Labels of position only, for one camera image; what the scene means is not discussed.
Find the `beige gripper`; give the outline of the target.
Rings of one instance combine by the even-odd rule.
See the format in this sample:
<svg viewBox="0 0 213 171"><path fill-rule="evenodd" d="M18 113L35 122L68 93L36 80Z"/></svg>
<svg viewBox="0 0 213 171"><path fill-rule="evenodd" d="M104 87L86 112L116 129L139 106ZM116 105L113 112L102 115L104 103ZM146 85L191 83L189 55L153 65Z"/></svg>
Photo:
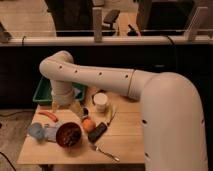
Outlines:
<svg viewBox="0 0 213 171"><path fill-rule="evenodd" d="M52 112L56 113L59 108L66 108L71 110L79 118L83 117L83 107L76 99L56 98L52 101Z"/></svg>

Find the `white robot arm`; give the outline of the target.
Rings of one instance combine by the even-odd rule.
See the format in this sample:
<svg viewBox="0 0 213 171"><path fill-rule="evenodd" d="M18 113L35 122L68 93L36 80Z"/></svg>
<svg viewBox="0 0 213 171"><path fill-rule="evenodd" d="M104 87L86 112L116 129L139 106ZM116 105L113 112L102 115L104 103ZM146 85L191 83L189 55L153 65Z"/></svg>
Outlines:
<svg viewBox="0 0 213 171"><path fill-rule="evenodd" d="M186 77L76 65L67 51L42 60L39 70L51 81L52 97L60 105L72 103L72 82L138 101L146 171L209 171L203 106Z"/></svg>

